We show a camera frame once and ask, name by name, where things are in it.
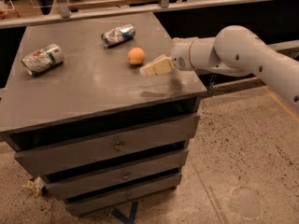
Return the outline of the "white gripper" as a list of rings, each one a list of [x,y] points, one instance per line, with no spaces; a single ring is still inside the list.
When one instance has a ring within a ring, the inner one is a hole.
[[[174,63],[174,66],[181,71],[194,71],[195,68],[192,65],[191,60],[191,48],[192,44],[196,40],[196,37],[173,39],[173,46],[171,48],[170,57]],[[139,72],[144,77],[156,76],[161,74],[170,73],[174,66],[170,58],[165,54],[160,55],[153,59],[151,63],[147,63],[140,68]]]

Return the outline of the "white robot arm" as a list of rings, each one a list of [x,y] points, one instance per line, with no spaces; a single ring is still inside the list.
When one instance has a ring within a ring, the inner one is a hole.
[[[231,77],[253,74],[299,110],[299,62],[267,46],[243,26],[228,26],[214,37],[175,38],[170,54],[147,63],[140,68],[140,74],[155,76],[175,68],[207,70]]]

